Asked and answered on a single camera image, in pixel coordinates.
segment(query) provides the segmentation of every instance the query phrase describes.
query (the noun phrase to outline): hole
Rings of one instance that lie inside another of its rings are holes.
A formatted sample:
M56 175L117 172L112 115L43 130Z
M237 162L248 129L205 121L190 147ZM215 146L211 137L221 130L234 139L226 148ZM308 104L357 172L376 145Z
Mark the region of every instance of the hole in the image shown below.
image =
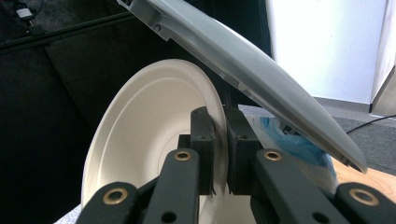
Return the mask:
M186 159L186 158L189 157L189 154L182 152L182 153L178 154L177 156L178 156L179 158L181 158L181 159Z
M266 151L264 153L264 157L267 158L270 161L280 161L282 160L282 156L275 152L275 151Z
M369 206L379 205L379 200L370 191L365 189L350 189L350 196L360 203L364 203Z
M165 212L161 217L161 221L164 223L173 223L176 221L176 214L173 212Z
M110 195L108 195L108 199L116 201L116 200L120 199L121 196L122 196L121 191L114 191L114 192L110 193Z
M191 158L191 153L188 151L179 151L175 154L175 159L178 161L187 161Z
M312 217L318 222L318 223L330 223L330 220L328 217L326 217L325 215L321 214L321 213L314 213L312 215Z
M248 137L246 135L238 135L238 138L240 138L240 139L248 139Z
M126 191L126 189L111 189L105 194L105 196L103 196L103 202L110 205L122 203L122 201L124 201L127 196L128 191Z

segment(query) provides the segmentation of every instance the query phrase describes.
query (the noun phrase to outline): white disc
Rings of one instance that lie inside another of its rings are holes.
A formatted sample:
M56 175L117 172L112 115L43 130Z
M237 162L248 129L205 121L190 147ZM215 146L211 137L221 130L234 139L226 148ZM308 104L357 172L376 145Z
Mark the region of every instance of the white disc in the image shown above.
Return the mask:
M119 91L92 140L84 168L81 203L102 186L128 182L142 187L159 175L178 136L190 133L191 111L206 106L216 132L214 188L201 199L201 223L217 220L227 176L226 121L218 94L192 63L165 60L136 73Z

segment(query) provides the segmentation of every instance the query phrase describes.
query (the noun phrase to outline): curved gray plastic cover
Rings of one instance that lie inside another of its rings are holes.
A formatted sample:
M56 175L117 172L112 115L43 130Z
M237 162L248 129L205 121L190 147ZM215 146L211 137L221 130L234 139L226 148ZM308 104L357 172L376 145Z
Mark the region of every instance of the curved gray plastic cover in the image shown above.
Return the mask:
M367 171L360 149L292 77L244 37L183 0L133 0L128 6L163 39L180 46L254 102L345 165Z

